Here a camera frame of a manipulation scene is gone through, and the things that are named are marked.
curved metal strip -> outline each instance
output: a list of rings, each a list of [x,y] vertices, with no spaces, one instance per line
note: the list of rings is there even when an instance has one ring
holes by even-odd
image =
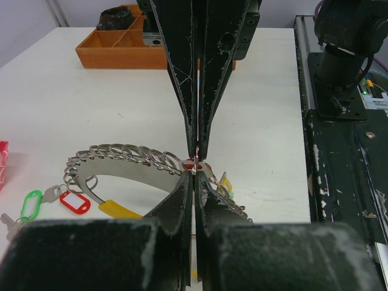
[[[178,175],[171,175],[166,171],[158,170],[154,166],[145,166],[141,163],[111,159],[108,157],[87,158],[84,161],[80,161],[80,165],[76,166],[76,168],[77,177],[74,178],[74,182],[87,196],[98,204],[103,203],[104,200],[95,195],[86,184],[86,180],[90,176],[117,176],[147,184],[168,193],[174,190],[179,180]]]

green key tag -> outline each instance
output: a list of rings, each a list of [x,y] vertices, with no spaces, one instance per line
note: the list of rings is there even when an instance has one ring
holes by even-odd
[[[42,196],[42,191],[34,190],[24,198],[22,212],[20,213],[22,222],[30,222],[36,218],[41,206]]]

white wall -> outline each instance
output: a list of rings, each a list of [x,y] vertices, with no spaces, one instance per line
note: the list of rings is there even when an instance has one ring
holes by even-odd
[[[0,67],[54,28],[41,0],[0,0]]]
[[[59,0],[59,3],[70,26],[94,27],[104,10],[121,4],[136,4],[136,0]]]

red key tag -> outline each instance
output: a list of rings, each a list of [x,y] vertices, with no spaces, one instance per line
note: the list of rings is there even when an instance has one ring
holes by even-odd
[[[88,199],[81,194],[73,194],[66,191],[59,197],[60,202],[76,214],[86,213],[91,206]]]
[[[187,159],[183,163],[186,166],[187,170],[191,170],[194,168],[194,159]],[[201,164],[198,164],[198,170],[202,170]]]

orange compartment tray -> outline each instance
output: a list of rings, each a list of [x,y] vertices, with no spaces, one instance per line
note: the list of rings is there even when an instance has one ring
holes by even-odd
[[[125,5],[135,21],[127,30],[92,31],[75,49],[88,69],[166,69],[164,47],[147,46],[142,40],[142,15],[137,5]]]

